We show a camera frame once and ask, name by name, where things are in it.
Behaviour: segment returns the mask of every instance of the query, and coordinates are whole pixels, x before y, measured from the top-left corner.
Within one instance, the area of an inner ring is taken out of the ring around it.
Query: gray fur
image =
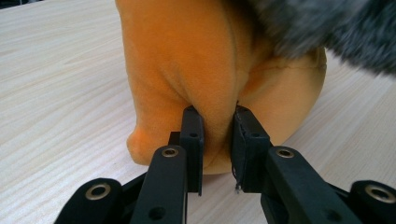
[[[344,61],[396,75],[395,0],[248,0],[275,54],[326,46]]]
[[[352,65],[396,76],[396,1],[372,0],[336,27],[326,47]]]
[[[249,0],[276,42],[276,54],[299,57],[323,44],[328,33],[366,0]]]

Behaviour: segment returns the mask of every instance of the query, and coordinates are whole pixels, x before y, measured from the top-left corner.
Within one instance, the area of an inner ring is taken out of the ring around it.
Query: plush toy leg
[[[294,61],[275,58],[250,9],[235,2],[117,0],[136,110],[128,148],[137,163],[149,164],[193,105],[204,118],[204,173],[230,172],[238,101],[279,144],[317,99],[323,50]]]

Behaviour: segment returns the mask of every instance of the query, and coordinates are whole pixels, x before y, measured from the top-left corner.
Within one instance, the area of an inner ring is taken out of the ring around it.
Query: table surface
[[[323,92],[286,143],[328,182],[396,188],[396,85],[329,55]],[[52,223],[85,182],[125,184],[147,167],[125,140],[135,112],[112,0],[56,0],[0,11],[0,223]],[[204,177],[189,223],[263,223],[259,194]]]

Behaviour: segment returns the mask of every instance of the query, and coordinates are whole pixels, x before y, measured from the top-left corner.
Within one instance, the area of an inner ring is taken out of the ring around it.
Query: orange stuffed animal
[[[204,174],[231,171],[236,104],[249,108],[282,144],[318,98],[324,49],[288,60],[274,55],[250,8],[220,0],[117,0],[136,126],[128,139],[135,162],[180,130],[183,109],[204,119]]]

